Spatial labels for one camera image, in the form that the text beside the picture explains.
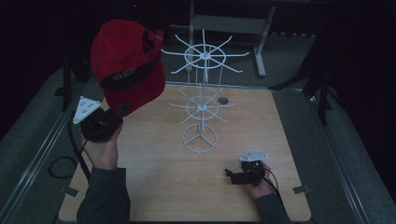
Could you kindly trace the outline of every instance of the wooden surface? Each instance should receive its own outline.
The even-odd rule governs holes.
[[[188,119],[185,87],[167,86],[151,103],[124,118],[119,138],[119,167],[127,168],[133,221],[259,221],[254,202],[242,186],[232,185],[224,169],[241,172],[239,156],[249,149],[267,153],[279,191],[291,220],[311,217],[290,148],[271,92],[251,89],[223,89],[229,99],[218,116],[205,123],[218,136],[216,146],[200,154],[182,143],[184,130],[198,123]],[[209,89],[213,95],[217,89]],[[77,198],[65,196],[60,220],[75,221],[78,206],[88,187],[78,167],[70,185]]]

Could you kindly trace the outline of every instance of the human arm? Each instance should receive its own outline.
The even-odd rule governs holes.
[[[262,179],[257,187],[247,184],[244,185],[247,192],[254,199],[260,218],[263,224],[290,224],[292,223],[276,197],[275,189],[272,187],[272,181],[269,178],[271,168],[262,162],[265,171],[265,178],[271,183],[267,183]]]
[[[92,172],[78,209],[78,223],[129,223],[131,201],[125,185],[126,170],[117,168],[117,139],[121,126],[107,142],[88,141],[84,146]]]

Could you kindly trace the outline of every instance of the dark background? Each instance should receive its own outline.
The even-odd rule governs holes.
[[[197,12],[261,18],[246,1],[201,1]],[[0,3],[0,138],[18,119],[44,81],[70,55],[78,70],[89,55],[100,24],[114,15],[92,1],[21,1]],[[189,1],[126,1],[113,6],[121,18],[139,20],[169,34],[169,24],[188,25]],[[383,1],[278,2],[271,26],[281,33],[315,35],[304,69],[330,71],[331,86],[348,113],[393,200],[396,198],[396,3]]]

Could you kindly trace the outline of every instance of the forearm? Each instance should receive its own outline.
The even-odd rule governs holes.
[[[129,223],[131,201],[126,170],[92,168],[90,184],[78,213],[78,223]]]
[[[255,200],[263,224],[291,224],[288,214],[275,194]]]

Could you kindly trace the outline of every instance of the cap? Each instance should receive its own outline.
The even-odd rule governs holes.
[[[136,21],[104,23],[92,43],[92,71],[108,106],[124,117],[163,93],[163,32]]]

